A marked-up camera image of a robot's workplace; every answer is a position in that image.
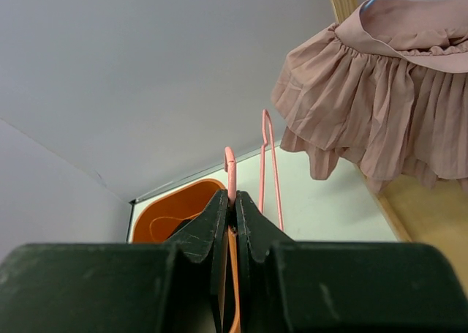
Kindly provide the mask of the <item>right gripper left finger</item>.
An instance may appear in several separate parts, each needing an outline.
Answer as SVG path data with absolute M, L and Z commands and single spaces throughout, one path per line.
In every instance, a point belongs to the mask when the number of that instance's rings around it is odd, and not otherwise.
M 3 332 L 222 332 L 227 192 L 161 244 L 25 244 L 1 263 Z

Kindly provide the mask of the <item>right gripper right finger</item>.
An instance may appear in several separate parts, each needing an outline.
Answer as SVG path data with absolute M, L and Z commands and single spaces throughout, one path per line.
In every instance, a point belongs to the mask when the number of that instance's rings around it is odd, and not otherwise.
M 243 332 L 465 332 L 446 257 L 407 242 L 300 242 L 235 202 Z

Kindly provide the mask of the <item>pink ruffled skirt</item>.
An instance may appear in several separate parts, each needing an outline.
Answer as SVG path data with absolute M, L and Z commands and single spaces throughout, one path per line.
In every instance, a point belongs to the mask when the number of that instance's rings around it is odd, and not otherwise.
M 359 6 L 287 54 L 271 100 L 313 179 L 346 159 L 374 192 L 400 175 L 466 187 L 467 0 Z

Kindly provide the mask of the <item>black pleated skirt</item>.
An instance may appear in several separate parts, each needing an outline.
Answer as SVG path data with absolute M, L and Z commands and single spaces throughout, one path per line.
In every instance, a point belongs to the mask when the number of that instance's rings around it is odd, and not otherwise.
M 198 221 L 196 219 L 183 220 L 171 233 L 168 241 L 182 242 L 187 241 L 192 236 L 198 235 Z

